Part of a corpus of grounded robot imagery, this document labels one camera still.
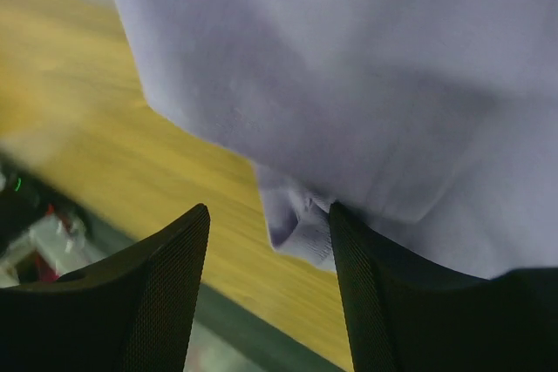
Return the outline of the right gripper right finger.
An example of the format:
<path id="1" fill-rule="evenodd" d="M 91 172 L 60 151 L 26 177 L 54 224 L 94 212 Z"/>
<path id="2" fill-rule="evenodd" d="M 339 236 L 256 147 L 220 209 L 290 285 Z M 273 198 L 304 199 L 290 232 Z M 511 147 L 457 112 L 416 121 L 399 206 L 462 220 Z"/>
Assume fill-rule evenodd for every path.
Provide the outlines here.
<path id="1" fill-rule="evenodd" d="M 484 280 L 415 254 L 340 204 L 329 224 L 355 370 L 556 370 L 555 268 Z"/>

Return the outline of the purple t shirt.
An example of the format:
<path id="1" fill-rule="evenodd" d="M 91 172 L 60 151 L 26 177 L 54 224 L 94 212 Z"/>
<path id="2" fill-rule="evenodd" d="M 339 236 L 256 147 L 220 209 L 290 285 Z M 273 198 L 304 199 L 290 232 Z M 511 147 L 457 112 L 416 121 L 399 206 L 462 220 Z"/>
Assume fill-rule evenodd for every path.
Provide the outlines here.
<path id="1" fill-rule="evenodd" d="M 112 0 L 147 103 L 250 160 L 272 247 L 355 210 L 454 270 L 557 263 L 557 0 Z"/>

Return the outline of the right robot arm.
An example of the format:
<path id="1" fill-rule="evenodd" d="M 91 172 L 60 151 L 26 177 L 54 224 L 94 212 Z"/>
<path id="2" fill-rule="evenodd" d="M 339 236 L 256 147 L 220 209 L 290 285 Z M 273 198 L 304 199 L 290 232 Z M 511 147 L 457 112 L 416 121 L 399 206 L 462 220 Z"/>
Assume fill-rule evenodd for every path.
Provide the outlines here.
<path id="1" fill-rule="evenodd" d="M 1 270 L 31 257 L 33 281 L 1 288 L 4 371 L 181 371 L 208 245 L 194 206 L 156 234 L 94 263 L 46 252 L 74 242 L 64 200 L 12 166 L 1 171 Z M 331 207 L 330 227 L 357 371 L 554 371 L 557 272 L 483 280 L 433 263 Z"/>

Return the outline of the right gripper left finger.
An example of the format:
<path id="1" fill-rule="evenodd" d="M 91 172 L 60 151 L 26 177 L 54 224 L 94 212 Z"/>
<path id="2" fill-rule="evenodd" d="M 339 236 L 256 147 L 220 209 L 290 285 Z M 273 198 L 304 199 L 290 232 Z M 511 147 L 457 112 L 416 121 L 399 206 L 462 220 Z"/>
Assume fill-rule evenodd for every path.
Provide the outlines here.
<path id="1" fill-rule="evenodd" d="M 198 204 L 54 282 L 1 291 L 3 371 L 182 371 L 208 246 Z"/>

